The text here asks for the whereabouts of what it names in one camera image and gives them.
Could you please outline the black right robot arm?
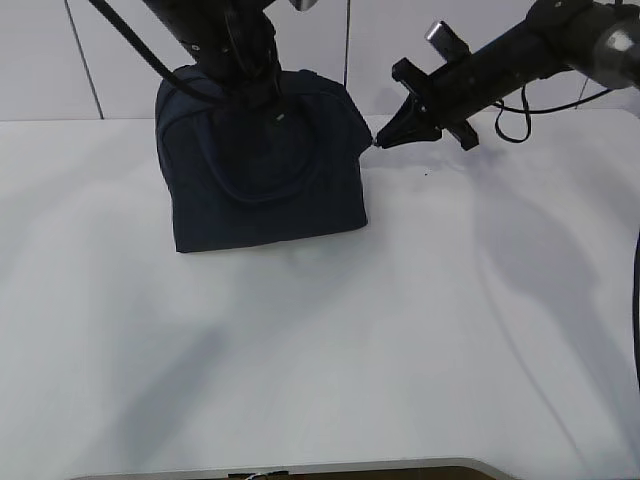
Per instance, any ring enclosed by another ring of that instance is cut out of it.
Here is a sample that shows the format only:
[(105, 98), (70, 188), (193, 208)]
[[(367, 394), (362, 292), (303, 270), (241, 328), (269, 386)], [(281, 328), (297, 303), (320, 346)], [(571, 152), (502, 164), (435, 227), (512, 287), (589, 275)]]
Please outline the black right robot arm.
[(471, 150), (479, 137), (469, 118), (490, 106), (505, 111), (506, 96), (562, 72), (578, 71), (606, 93), (639, 85), (639, 8), (622, 1), (537, 1), (477, 52), (444, 21), (425, 39), (445, 63), (431, 74), (407, 58), (393, 65), (408, 96), (377, 133), (380, 148), (435, 142), (449, 132)]

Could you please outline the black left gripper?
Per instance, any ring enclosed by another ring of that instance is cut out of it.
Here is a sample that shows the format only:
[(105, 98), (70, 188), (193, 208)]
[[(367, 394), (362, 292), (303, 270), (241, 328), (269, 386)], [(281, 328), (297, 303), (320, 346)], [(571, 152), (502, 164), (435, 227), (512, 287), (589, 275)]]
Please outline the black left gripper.
[(205, 29), (199, 47), (199, 91), (207, 102), (260, 110), (279, 101), (281, 66), (273, 29)]

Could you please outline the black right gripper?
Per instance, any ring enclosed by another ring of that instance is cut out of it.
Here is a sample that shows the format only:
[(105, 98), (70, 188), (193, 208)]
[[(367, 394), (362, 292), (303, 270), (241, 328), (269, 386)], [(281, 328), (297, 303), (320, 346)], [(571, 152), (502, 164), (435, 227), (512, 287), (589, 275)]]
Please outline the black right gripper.
[(409, 92), (392, 119), (377, 133), (375, 145), (390, 149), (410, 143), (436, 142), (448, 131), (463, 150), (479, 145), (477, 132), (468, 121), (452, 121), (438, 109), (430, 77), (407, 58), (392, 67), (392, 78)]

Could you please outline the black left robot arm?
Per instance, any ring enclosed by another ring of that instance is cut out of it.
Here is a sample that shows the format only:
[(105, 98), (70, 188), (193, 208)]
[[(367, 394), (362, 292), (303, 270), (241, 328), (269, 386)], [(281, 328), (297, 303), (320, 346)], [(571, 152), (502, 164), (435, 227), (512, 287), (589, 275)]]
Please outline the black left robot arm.
[(269, 1), (147, 1), (146, 7), (189, 52), (195, 66), (249, 109), (281, 97), (281, 65)]

